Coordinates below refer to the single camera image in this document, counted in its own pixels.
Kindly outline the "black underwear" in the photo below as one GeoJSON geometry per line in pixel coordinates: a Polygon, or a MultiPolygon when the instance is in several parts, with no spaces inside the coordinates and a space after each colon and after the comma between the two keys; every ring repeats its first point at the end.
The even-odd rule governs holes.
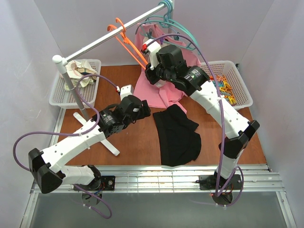
{"type": "Polygon", "coordinates": [[[161,153],[161,164],[175,167],[198,158],[201,137],[196,133],[199,124],[188,119],[178,105],[153,114],[161,153]]]}

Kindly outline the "orange plastic hanger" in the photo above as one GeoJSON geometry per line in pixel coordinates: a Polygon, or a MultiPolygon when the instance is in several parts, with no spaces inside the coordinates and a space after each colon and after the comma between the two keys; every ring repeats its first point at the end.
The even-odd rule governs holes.
{"type": "Polygon", "coordinates": [[[115,18],[116,23],[119,23],[123,30],[120,32],[120,36],[122,40],[115,36],[115,38],[119,41],[119,43],[127,50],[127,52],[134,58],[134,60],[142,67],[142,69],[146,69],[146,65],[148,64],[147,60],[141,53],[141,51],[135,46],[135,44],[127,37],[126,28],[123,22],[119,18],[115,18]]]}

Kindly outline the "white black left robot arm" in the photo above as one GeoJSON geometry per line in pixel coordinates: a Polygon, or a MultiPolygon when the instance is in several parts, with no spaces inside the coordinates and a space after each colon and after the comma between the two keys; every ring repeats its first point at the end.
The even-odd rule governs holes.
{"type": "Polygon", "coordinates": [[[93,165],[68,166],[67,163],[92,145],[119,133],[130,124],[150,116],[147,101],[134,95],[124,97],[119,104],[107,106],[95,114],[82,128],[57,144],[28,153],[29,169],[43,194],[61,185],[79,185],[85,190],[99,190],[102,175],[93,165]]]}

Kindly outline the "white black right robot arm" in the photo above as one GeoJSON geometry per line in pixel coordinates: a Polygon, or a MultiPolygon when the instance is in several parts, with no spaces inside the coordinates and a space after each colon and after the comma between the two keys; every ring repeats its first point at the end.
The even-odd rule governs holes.
{"type": "Polygon", "coordinates": [[[201,105],[221,126],[220,161],[214,172],[214,180],[215,189],[223,189],[234,175],[243,150],[260,127],[258,121],[249,121],[240,115],[221,96],[215,76],[209,77],[199,66],[188,66],[177,46],[161,47],[154,42],[144,44],[142,52],[149,55],[145,75],[152,85],[159,81],[172,83],[201,105]]]}

